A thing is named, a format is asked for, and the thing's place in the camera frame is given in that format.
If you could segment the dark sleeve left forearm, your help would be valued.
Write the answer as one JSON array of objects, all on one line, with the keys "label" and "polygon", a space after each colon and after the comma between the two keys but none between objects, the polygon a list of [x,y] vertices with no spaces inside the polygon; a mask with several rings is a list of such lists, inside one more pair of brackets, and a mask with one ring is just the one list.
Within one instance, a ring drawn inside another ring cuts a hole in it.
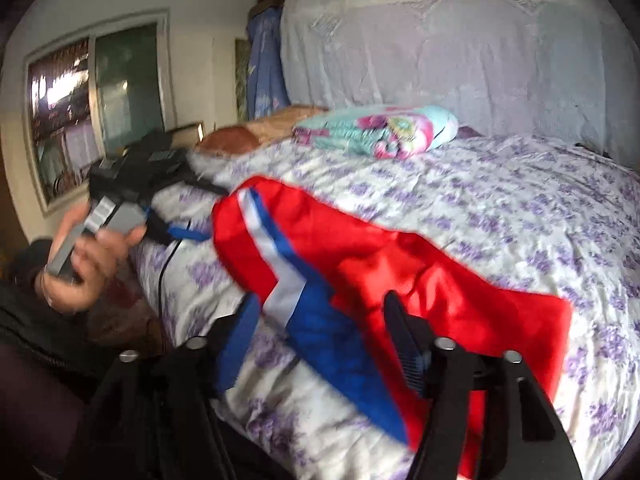
[{"label": "dark sleeve left forearm", "polygon": [[1,281],[1,463],[56,478],[117,349],[89,338],[88,315],[54,310],[37,289],[51,247],[30,244]]}]

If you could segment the person's left hand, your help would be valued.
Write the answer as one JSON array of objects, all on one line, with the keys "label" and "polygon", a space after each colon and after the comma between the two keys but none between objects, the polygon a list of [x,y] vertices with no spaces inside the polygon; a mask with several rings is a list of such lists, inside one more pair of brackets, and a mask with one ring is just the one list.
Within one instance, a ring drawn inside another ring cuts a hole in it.
[{"label": "person's left hand", "polygon": [[66,282],[42,270],[35,280],[36,294],[63,314],[88,310],[127,261],[130,249],[142,241],[145,231],[142,224],[127,234],[100,229],[95,236],[82,236],[70,255],[80,282]]}]

